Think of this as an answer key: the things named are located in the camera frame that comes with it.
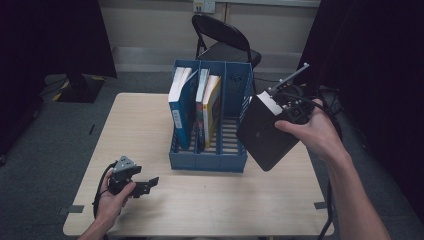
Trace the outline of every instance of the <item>wooden table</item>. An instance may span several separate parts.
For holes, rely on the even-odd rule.
[[[125,155],[142,166],[134,181],[159,176],[149,195],[130,199],[108,235],[278,236],[318,235],[325,209],[305,146],[299,143],[263,172],[249,156],[244,173],[171,170],[173,121],[166,94],[116,97],[63,231],[79,236],[93,221],[92,202],[105,168]],[[327,231],[331,234],[333,226]]]

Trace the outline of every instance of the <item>dark furniture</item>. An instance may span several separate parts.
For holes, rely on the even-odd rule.
[[[198,36],[197,60],[247,62],[252,68],[261,62],[262,55],[250,48],[249,41],[236,27],[202,14],[195,14],[192,23]],[[204,36],[216,43],[208,48]],[[256,93],[255,81],[253,90]]]
[[[0,165],[35,117],[50,74],[116,77],[97,0],[6,0],[0,8]]]
[[[424,2],[322,0],[296,83],[340,89],[364,146],[424,222]]]

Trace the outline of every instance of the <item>wall outlet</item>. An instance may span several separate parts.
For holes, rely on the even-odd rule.
[[[215,13],[214,1],[193,0],[193,12],[195,13]]]

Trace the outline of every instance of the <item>magazine file organizer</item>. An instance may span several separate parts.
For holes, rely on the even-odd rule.
[[[252,93],[253,70],[250,63],[177,60],[177,67],[198,66],[210,69],[210,75],[221,76],[221,118],[210,148],[197,147],[197,129],[192,131],[192,144],[188,150],[178,146],[178,137],[172,136],[169,159],[173,170],[194,170],[242,173],[247,151],[236,137]]]

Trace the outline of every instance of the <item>person's right hand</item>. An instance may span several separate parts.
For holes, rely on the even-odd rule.
[[[321,100],[315,99],[314,102],[322,106]],[[346,153],[329,117],[317,107],[313,110],[311,119],[307,124],[298,125],[279,120],[275,122],[275,127],[293,134],[323,160],[339,159],[339,154]]]

